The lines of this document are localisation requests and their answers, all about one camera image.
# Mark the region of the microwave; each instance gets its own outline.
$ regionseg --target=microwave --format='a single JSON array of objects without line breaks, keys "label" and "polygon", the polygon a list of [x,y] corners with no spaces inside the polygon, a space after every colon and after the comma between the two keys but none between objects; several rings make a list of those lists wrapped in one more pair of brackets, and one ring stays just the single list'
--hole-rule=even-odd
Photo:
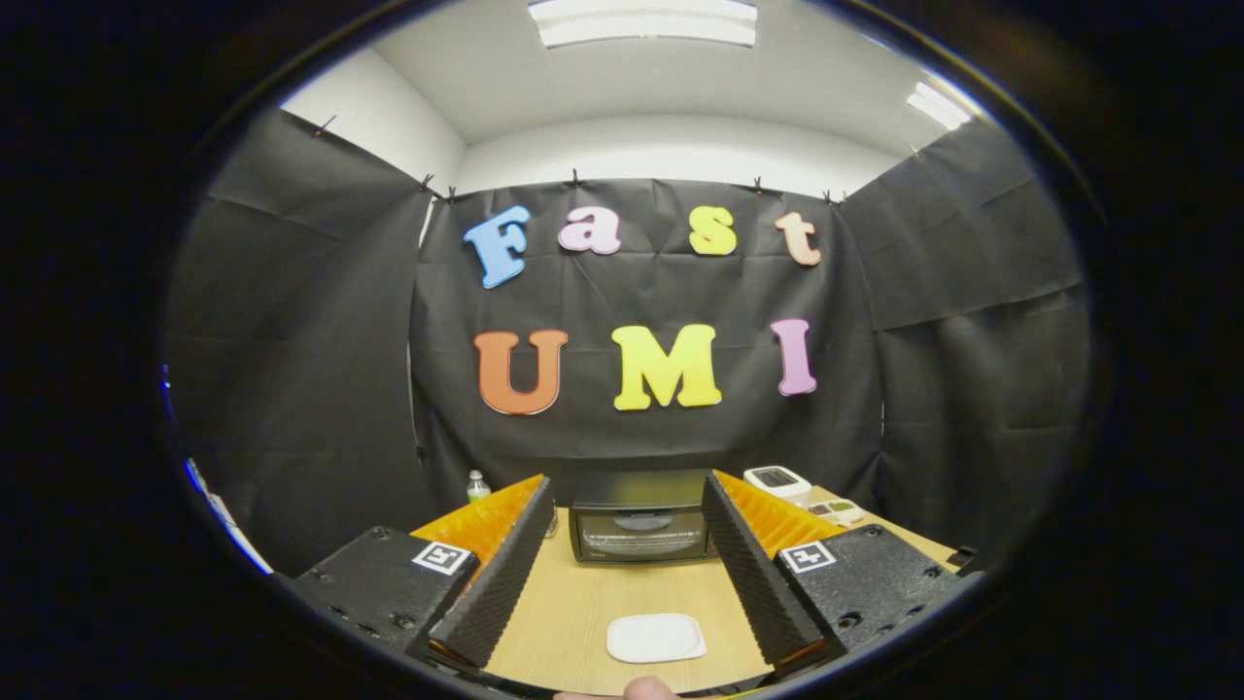
[{"label": "microwave", "polygon": [[593,472],[570,506],[570,542],[583,563],[654,563],[717,556],[704,512],[708,470]]}]

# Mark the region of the orange letter u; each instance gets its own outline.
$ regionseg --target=orange letter u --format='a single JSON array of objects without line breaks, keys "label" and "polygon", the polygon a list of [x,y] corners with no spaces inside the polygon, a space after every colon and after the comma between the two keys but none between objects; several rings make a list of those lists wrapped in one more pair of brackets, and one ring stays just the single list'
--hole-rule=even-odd
[{"label": "orange letter u", "polygon": [[481,332],[475,336],[479,348],[479,395],[500,414],[530,417],[557,400],[561,378],[561,346],[570,336],[561,329],[537,329],[529,341],[536,348],[536,388],[520,394],[510,388],[510,349],[519,343],[513,332]]}]

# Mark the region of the white plate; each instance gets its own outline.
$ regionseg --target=white plate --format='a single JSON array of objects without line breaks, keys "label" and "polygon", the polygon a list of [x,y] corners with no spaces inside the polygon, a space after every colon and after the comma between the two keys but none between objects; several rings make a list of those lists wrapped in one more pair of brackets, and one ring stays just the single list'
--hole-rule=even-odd
[{"label": "white plate", "polygon": [[631,615],[610,623],[605,647],[627,664],[694,659],[708,653],[695,618],[678,613]]}]

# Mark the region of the ceiling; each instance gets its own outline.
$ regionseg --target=ceiling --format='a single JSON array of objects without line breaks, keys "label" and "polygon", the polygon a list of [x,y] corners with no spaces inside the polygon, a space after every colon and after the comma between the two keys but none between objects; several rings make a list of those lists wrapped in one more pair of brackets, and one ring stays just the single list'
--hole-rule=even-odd
[{"label": "ceiling", "polygon": [[909,60],[800,0],[758,0],[753,48],[678,39],[545,48],[526,0],[459,0],[376,48],[478,143],[620,114],[712,114],[832,133],[904,155],[945,129],[906,104]]}]

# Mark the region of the foam letter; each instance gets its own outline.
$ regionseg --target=foam letter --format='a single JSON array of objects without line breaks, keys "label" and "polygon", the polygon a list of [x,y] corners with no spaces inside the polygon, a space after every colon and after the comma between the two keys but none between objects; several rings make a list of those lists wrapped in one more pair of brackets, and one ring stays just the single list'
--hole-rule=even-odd
[{"label": "foam letter", "polygon": [[769,323],[781,344],[781,384],[778,392],[782,397],[811,394],[816,390],[816,379],[807,369],[807,321],[804,318],[782,318]]},{"label": "foam letter", "polygon": [[729,255],[739,244],[730,226],[734,215],[723,206],[695,206],[689,216],[692,247],[700,255]]},{"label": "foam letter", "polygon": [[812,266],[821,261],[821,251],[809,246],[807,236],[816,233],[812,224],[804,220],[799,211],[791,211],[775,221],[786,234],[786,249],[790,256],[801,265]]},{"label": "foam letter", "polygon": [[529,339],[536,348],[536,388],[519,394],[510,389],[510,349],[519,343],[519,336],[504,331],[475,336],[475,347],[479,347],[479,395],[499,414],[531,417],[557,400],[561,346],[569,336],[561,329],[537,329]]},{"label": "foam letter", "polygon": [[527,236],[519,224],[529,220],[531,211],[526,206],[510,206],[463,235],[463,240],[475,244],[479,261],[484,264],[484,288],[493,288],[522,271],[522,259],[511,257],[509,250],[522,252],[527,249]]},{"label": "foam letter", "polygon": [[557,234],[557,242],[567,250],[591,247],[601,255],[617,252],[622,247],[618,239],[618,215],[605,206],[580,206],[566,214],[569,223]]},{"label": "foam letter", "polygon": [[713,384],[713,326],[683,326],[667,357],[652,331],[642,325],[627,325],[613,331],[613,342],[622,347],[622,394],[613,400],[620,412],[642,412],[652,405],[643,393],[643,382],[668,407],[683,380],[678,403],[683,407],[712,407],[722,403],[722,393]]}]

